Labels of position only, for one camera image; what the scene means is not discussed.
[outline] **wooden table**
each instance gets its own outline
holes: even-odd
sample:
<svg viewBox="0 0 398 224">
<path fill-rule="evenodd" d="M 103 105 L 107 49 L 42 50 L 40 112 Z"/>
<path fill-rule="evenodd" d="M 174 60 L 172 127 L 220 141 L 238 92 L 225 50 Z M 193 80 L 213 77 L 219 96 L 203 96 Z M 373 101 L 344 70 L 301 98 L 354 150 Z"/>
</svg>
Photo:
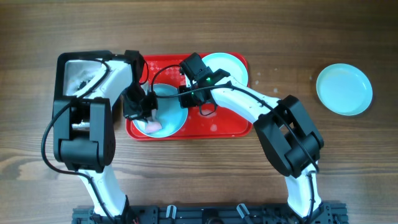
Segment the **wooden table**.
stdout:
<svg viewBox="0 0 398 224">
<path fill-rule="evenodd" d="M 397 223 L 397 10 L 393 1 L 1 1 L 0 223 L 70 223 L 72 208 L 92 205 L 77 177 L 45 166 L 39 144 L 57 57 L 97 49 L 243 54 L 252 87 L 298 97 L 323 135 L 322 199 L 347 203 L 350 223 Z M 317 74 L 339 62 L 373 85 L 373 103 L 359 116 L 334 114 L 317 98 Z M 124 120 L 115 129 L 113 166 L 133 205 L 286 202 L 284 178 L 254 131 L 137 142 Z"/>
</svg>

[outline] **round plate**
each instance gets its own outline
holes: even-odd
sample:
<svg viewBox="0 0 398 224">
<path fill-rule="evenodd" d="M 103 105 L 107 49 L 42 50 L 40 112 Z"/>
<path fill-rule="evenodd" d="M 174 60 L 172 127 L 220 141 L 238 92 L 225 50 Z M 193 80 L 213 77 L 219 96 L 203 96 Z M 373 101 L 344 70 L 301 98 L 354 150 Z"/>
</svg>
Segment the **round plate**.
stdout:
<svg viewBox="0 0 398 224">
<path fill-rule="evenodd" d="M 218 69 L 225 70 L 231 74 L 236 81 L 247 86 L 249 83 L 248 71 L 244 64 L 235 56 L 227 53 L 213 53 L 202 58 L 206 66 L 213 72 Z"/>
<path fill-rule="evenodd" d="M 167 84 L 155 84 L 154 91 L 159 96 L 169 96 L 177 94 L 174 86 Z M 152 138 L 165 138 L 176 133 L 185 123 L 188 117 L 188 108 L 181 108 L 177 97 L 169 99 L 157 99 L 158 110 L 156 119 L 161 123 L 162 129 L 154 133 L 145 133 L 146 123 L 143 121 L 133 121 L 135 127 L 146 136 Z"/>
<path fill-rule="evenodd" d="M 347 116 L 362 113 L 373 97 L 366 75 L 356 67 L 343 63 L 322 70 L 317 79 L 317 93 L 329 110 Z"/>
</svg>

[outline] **red tray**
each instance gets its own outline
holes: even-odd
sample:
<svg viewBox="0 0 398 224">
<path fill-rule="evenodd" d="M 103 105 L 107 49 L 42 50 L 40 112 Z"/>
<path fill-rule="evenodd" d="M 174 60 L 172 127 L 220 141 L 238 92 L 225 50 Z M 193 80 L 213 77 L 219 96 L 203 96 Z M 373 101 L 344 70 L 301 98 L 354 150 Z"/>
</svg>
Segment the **red tray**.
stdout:
<svg viewBox="0 0 398 224">
<path fill-rule="evenodd" d="M 202 58 L 210 53 L 199 54 Z M 229 53 L 234 55 L 248 69 L 248 62 L 238 53 Z M 190 54 L 178 55 L 146 55 L 145 60 L 149 66 L 148 82 L 152 81 L 152 77 L 160 69 L 173 64 L 179 64 Z M 146 68 L 142 74 L 142 82 L 147 75 Z M 185 85 L 185 76 L 180 75 L 179 68 L 173 67 L 163 71 L 157 78 L 155 83 L 165 83 L 175 87 Z M 203 114 L 211 112 L 213 105 L 203 105 Z M 240 117 L 236 113 L 226 108 L 218 107 L 217 110 L 209 115 L 202 116 L 198 107 L 188 109 L 188 118 L 182 128 L 172 136 L 166 138 L 151 138 L 142 134 L 133 124 L 132 121 L 126 120 L 126 131 L 130 137 L 140 141 L 156 141 L 156 140 L 180 140 L 180 139 L 205 139 L 205 138 L 233 138 L 247 135 L 253 125 Z"/>
</svg>

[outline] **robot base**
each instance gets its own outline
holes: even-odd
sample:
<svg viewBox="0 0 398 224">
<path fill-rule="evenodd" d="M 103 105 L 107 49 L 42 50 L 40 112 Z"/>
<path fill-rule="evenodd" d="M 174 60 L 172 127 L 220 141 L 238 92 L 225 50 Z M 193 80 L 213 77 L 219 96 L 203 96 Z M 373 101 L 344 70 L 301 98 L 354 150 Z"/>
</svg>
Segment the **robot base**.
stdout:
<svg viewBox="0 0 398 224">
<path fill-rule="evenodd" d="M 236 207 L 177 207 L 175 219 L 166 218 L 167 207 L 131 206 L 138 216 L 137 224 L 210 224 L 211 218 L 219 218 L 224 224 L 248 223 L 242 219 Z M 299 224 L 299 220 L 286 203 L 262 206 L 247 206 L 250 220 L 256 224 Z M 93 208 L 73 209 L 72 224 L 97 224 L 93 219 Z M 102 223 L 109 223 L 103 217 Z M 312 224 L 348 224 L 344 203 L 323 202 L 314 211 Z"/>
</svg>

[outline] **wood grain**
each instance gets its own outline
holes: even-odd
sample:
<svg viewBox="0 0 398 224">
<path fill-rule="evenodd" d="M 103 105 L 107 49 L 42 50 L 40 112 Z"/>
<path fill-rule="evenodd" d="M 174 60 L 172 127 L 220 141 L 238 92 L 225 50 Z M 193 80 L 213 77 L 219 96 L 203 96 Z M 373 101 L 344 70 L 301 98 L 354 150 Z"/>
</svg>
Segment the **wood grain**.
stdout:
<svg viewBox="0 0 398 224">
<path fill-rule="evenodd" d="M 347 203 L 350 223 L 397 223 L 397 9 L 396 1 L 0 1 L 0 223 L 70 223 L 72 208 L 92 204 L 76 177 L 45 166 L 39 145 L 57 57 L 97 49 L 243 54 L 251 86 L 297 96 L 323 135 L 322 199 Z M 338 62 L 373 85 L 359 116 L 334 114 L 317 98 L 317 74 Z M 133 205 L 286 201 L 253 131 L 137 142 L 123 120 L 115 129 L 113 164 Z"/>
</svg>

